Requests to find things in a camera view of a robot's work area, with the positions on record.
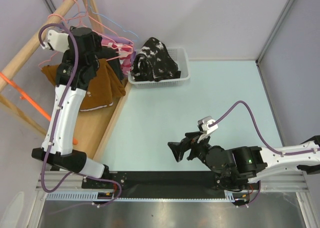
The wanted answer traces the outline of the brown trousers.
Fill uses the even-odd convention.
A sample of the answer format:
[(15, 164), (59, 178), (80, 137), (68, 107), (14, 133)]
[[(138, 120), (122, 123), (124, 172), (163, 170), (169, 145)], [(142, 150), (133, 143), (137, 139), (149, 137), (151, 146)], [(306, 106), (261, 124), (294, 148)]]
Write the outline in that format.
[(79, 110), (89, 112), (114, 104), (116, 98), (126, 95), (125, 87), (106, 59), (94, 57), (90, 61), (80, 60), (74, 69), (69, 59), (57, 65), (41, 68), (49, 82), (61, 92), (66, 102), (71, 93), (78, 93)]

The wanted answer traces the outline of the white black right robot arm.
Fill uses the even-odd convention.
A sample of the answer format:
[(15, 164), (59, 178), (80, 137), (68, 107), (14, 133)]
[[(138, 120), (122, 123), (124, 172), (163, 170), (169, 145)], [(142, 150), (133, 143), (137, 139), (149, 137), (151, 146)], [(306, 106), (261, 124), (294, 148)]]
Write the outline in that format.
[(248, 184), (285, 172), (320, 172), (320, 137), (315, 135), (282, 151), (261, 146), (241, 146), (223, 149), (211, 146), (210, 138), (200, 140), (200, 132), (189, 132), (180, 142), (168, 142), (173, 156), (180, 162), (185, 152), (187, 160), (199, 159), (214, 174), (216, 184), (224, 190), (240, 191)]

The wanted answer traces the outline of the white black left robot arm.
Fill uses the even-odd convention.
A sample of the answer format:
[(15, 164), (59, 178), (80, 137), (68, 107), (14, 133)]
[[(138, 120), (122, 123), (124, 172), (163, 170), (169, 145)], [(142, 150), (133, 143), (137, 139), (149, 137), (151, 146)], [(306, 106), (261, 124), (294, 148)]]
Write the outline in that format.
[(88, 27), (68, 30), (66, 51), (55, 76), (55, 101), (47, 135), (32, 158), (64, 170), (93, 178), (100, 188), (110, 184), (108, 166), (73, 148), (73, 136), (80, 106), (100, 63), (102, 37)]

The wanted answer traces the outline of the black white patterned trousers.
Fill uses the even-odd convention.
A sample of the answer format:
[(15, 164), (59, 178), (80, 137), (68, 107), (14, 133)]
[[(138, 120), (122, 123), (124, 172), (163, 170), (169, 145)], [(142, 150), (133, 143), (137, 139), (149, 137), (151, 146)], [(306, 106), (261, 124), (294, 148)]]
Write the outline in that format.
[(172, 72), (165, 67), (175, 67), (175, 62), (170, 58), (163, 42), (155, 37), (150, 37), (135, 56), (130, 72), (134, 81), (161, 81), (172, 76)]

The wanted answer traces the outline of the orange plastic hanger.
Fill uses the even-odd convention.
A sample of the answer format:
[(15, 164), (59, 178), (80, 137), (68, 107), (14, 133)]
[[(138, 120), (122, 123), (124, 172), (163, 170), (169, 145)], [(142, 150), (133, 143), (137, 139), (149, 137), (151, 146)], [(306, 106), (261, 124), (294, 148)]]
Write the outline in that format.
[[(20, 93), (20, 96), (30, 105), (32, 105), (44, 118), (46, 118), (49, 122), (51, 121), (51, 117), (49, 116), (49, 114), (13, 80), (8, 79), (2, 72), (0, 73), (0, 77), (14, 89), (16, 89)], [(13, 102), (8, 100), (2, 94), (0, 95), (0, 108), (40, 137), (44, 138), (47, 135), (47, 132), (43, 127), (41, 127), (31, 117), (26, 115), (20, 108), (18, 108)]]

